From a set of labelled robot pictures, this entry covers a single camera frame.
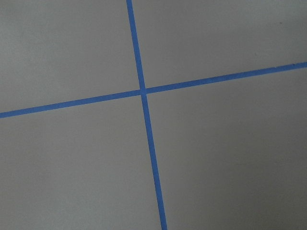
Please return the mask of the blue tape grid lines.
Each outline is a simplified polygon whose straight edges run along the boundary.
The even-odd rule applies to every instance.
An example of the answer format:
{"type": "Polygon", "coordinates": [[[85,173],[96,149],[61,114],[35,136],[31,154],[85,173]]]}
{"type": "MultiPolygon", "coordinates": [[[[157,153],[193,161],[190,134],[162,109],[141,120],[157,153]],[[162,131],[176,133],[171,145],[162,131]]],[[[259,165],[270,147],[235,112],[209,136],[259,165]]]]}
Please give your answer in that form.
{"type": "Polygon", "coordinates": [[[149,148],[149,154],[150,154],[150,160],[151,160],[151,168],[152,168],[152,173],[153,173],[153,181],[154,181],[155,196],[156,196],[157,206],[158,206],[159,220],[161,224],[161,229],[166,230],[168,229],[167,218],[165,214],[163,192],[161,189],[158,162],[156,158],[154,136],[153,136],[153,130],[152,130],[151,117],[150,117],[150,109],[148,105],[148,94],[195,87],[195,86],[206,85],[206,84],[213,84],[217,82],[231,81],[231,80],[236,80],[236,79],[272,74],[272,73],[277,73],[277,72],[286,72],[286,71],[295,70],[295,69],[305,69],[307,67],[307,63],[306,62],[292,63],[288,65],[275,66],[275,67],[264,68],[264,69],[256,69],[256,70],[244,71],[244,72],[239,72],[239,73],[215,76],[215,77],[210,77],[210,78],[203,78],[199,80],[190,80],[190,81],[185,81],[185,82],[172,83],[172,84],[147,88],[145,84],[144,74],[143,74],[142,58],[141,58],[141,53],[140,53],[137,26],[135,22],[132,1],[131,0],[126,1],[126,6],[127,6],[127,12],[128,12],[128,19],[129,19],[129,26],[130,26],[130,31],[131,31],[131,39],[132,39],[133,52],[134,52],[134,58],[135,58],[135,63],[136,63],[138,82],[139,82],[139,89],[133,90],[133,91],[118,92],[118,93],[78,99],[78,100],[73,100],[73,101],[66,101],[66,102],[61,102],[61,103],[53,103],[53,104],[48,104],[48,105],[41,105],[41,106],[35,106],[35,107],[30,107],[30,108],[1,112],[0,117],[1,118],[15,117],[15,116],[21,116],[21,115],[26,115],[26,114],[34,114],[34,113],[40,113],[40,112],[45,112],[45,111],[75,107],[75,106],[80,106],[80,105],[94,104],[94,103],[100,103],[104,101],[112,101],[112,100],[117,100],[117,99],[122,99],[122,98],[130,98],[134,96],[139,96],[142,102],[143,118],[144,118],[144,123],[145,123],[145,128],[146,128],[146,136],[147,136],[147,142],[148,142],[148,148],[149,148]]]}

